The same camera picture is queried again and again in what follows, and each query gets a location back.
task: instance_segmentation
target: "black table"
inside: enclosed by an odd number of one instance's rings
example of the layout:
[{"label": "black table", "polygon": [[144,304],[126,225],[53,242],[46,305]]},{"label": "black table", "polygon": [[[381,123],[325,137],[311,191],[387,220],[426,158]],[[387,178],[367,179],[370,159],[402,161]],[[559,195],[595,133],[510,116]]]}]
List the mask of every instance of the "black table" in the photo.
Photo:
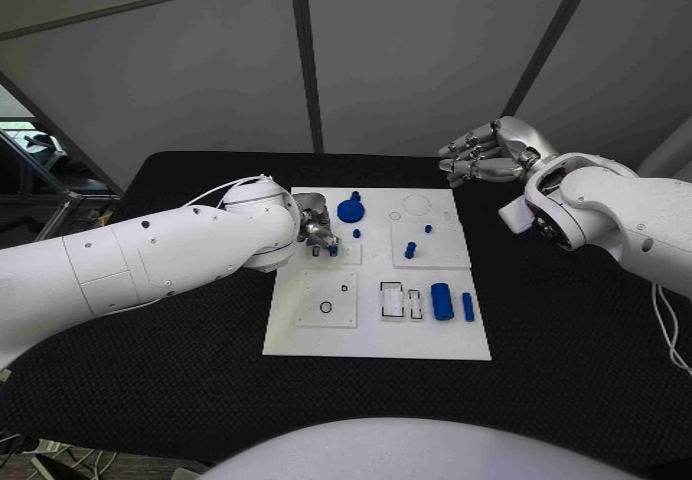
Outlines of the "black table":
[{"label": "black table", "polygon": [[[446,187],[433,159],[167,152],[146,160],[113,221],[257,173],[286,189]],[[536,233],[511,235],[495,211],[520,188],[477,181],[454,192],[491,362],[263,357],[273,274],[240,270],[33,348],[0,393],[0,425],[86,447],[220,460],[319,422],[426,417],[629,470],[692,457],[692,380],[667,359],[648,284],[595,247],[567,253]],[[673,302],[684,324],[687,302]]]}]

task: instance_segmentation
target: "circular hole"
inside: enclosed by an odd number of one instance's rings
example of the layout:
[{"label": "circular hole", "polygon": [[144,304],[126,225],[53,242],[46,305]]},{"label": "circular hole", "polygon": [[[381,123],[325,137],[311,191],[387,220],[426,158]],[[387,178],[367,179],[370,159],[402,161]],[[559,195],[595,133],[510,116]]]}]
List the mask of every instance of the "circular hole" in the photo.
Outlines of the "circular hole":
[{"label": "circular hole", "polygon": [[642,251],[644,253],[647,253],[651,248],[652,248],[652,238],[647,238],[647,239],[641,242],[641,251]]}]

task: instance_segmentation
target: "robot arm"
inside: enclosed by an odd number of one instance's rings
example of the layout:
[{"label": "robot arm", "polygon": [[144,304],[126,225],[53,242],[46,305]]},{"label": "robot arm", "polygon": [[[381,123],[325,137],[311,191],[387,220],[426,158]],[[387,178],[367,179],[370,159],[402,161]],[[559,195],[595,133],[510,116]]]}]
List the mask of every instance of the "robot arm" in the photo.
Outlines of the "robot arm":
[{"label": "robot arm", "polygon": [[602,247],[627,271],[692,297],[692,184],[638,178],[595,155],[557,154],[511,117],[474,132],[439,150],[451,186],[471,178],[524,181],[498,211],[510,230],[534,226],[565,250]]},{"label": "robot arm", "polygon": [[324,197],[269,177],[227,191],[223,209],[188,205],[0,250],[0,370],[44,338],[230,275],[269,272],[295,242],[328,247]]}]

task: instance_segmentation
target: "blue object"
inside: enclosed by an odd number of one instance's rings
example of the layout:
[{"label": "blue object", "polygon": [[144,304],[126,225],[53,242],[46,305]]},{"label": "blue object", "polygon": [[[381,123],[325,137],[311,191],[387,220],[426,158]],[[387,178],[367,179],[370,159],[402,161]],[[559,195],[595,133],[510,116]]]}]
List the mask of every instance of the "blue object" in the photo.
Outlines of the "blue object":
[{"label": "blue object", "polygon": [[413,254],[415,254],[415,243],[413,242],[407,242],[407,245],[406,245],[406,253],[403,253],[403,256],[410,259],[413,258]]},{"label": "blue object", "polygon": [[451,320],[454,318],[454,309],[451,308],[449,286],[445,283],[435,283],[429,287],[432,294],[432,309],[436,320]]},{"label": "blue object", "polygon": [[475,320],[475,317],[472,315],[472,300],[471,294],[468,292],[461,295],[461,302],[464,303],[465,321],[472,322]]},{"label": "blue object", "polygon": [[344,200],[335,207],[335,215],[338,220],[345,223],[355,223],[364,215],[364,207],[360,203],[360,194],[353,192],[350,199]]}]

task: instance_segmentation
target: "blue screw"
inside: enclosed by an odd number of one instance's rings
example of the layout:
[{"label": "blue screw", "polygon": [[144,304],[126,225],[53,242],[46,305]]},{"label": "blue screw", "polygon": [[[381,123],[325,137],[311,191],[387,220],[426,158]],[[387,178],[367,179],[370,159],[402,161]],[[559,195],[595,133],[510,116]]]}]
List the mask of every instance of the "blue screw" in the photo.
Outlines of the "blue screw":
[{"label": "blue screw", "polygon": [[413,242],[407,242],[407,245],[406,245],[406,253],[403,254],[403,256],[410,259],[413,258],[413,254],[415,254],[415,243]]}]

